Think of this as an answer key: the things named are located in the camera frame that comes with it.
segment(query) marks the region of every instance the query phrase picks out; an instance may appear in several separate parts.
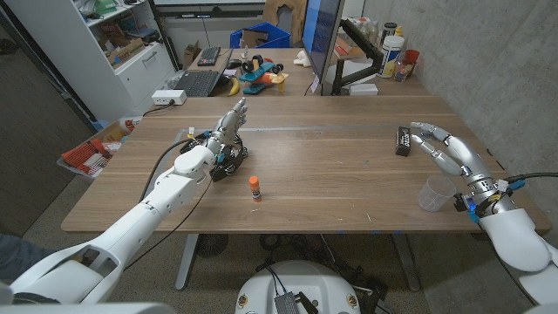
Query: blue crate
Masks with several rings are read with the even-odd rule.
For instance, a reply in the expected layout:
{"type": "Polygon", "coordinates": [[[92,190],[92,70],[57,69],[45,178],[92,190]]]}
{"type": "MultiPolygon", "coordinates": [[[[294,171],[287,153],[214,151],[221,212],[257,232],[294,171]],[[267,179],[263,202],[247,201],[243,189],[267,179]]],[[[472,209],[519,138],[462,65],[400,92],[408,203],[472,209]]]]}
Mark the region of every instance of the blue crate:
{"type": "MultiPolygon", "coordinates": [[[[270,22],[263,22],[248,27],[249,30],[266,31],[268,42],[257,45],[255,48],[290,48],[290,33],[278,28],[270,22]]],[[[240,48],[242,30],[230,34],[230,48],[240,48]]]]}

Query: robot finger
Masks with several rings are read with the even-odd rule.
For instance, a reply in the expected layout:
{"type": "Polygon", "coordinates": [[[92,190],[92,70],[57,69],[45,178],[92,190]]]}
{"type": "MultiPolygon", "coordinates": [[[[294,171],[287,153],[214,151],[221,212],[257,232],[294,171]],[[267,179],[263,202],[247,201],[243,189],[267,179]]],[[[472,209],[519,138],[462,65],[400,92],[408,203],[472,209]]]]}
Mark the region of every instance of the robot finger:
{"type": "Polygon", "coordinates": [[[443,141],[445,140],[449,134],[446,130],[439,126],[431,125],[429,123],[423,122],[411,122],[411,127],[416,127],[420,131],[430,134],[435,140],[443,141]]]}

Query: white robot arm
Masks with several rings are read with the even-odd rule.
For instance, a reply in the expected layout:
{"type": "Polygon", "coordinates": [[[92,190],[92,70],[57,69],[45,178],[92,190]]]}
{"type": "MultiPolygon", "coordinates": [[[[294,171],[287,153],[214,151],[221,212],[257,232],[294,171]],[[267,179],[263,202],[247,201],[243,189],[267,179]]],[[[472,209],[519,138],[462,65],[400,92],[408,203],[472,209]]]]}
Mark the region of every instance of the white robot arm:
{"type": "Polygon", "coordinates": [[[520,278],[529,295],[540,304],[558,303],[558,250],[537,235],[525,209],[517,208],[508,194],[499,193],[485,162],[462,139],[427,123],[412,122],[411,127],[447,147],[449,155],[412,135],[412,141],[431,155],[442,172],[460,175],[471,188],[463,196],[464,203],[479,219],[500,258],[517,270],[536,272],[520,278]]]}
{"type": "Polygon", "coordinates": [[[132,256],[168,215],[194,198],[221,150],[233,144],[246,122],[245,102],[242,99],[220,118],[202,144],[176,158],[157,178],[153,191],[102,235],[47,256],[23,273],[10,286],[15,298],[47,298],[61,304],[105,301],[132,256]],[[97,255],[90,266],[76,261],[85,252],[97,255]]]}

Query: laptop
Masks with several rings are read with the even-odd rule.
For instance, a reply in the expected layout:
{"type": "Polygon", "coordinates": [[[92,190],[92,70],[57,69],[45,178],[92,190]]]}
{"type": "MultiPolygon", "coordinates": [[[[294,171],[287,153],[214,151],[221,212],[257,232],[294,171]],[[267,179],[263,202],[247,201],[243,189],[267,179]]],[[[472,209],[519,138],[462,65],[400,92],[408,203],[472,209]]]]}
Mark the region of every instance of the laptop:
{"type": "Polygon", "coordinates": [[[207,97],[213,91],[217,81],[227,68],[227,63],[233,49],[227,55],[227,60],[219,71],[186,71],[176,84],[175,90],[184,90],[188,97],[207,97]]]}

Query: black box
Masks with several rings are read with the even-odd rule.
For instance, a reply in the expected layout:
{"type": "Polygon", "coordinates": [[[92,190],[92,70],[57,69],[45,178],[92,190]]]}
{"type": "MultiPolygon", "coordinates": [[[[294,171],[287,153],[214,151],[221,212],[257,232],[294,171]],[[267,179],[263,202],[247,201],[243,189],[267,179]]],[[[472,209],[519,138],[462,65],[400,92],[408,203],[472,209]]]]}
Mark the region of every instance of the black box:
{"type": "Polygon", "coordinates": [[[395,154],[407,157],[411,152],[411,129],[400,126],[395,143],[395,154]]]}

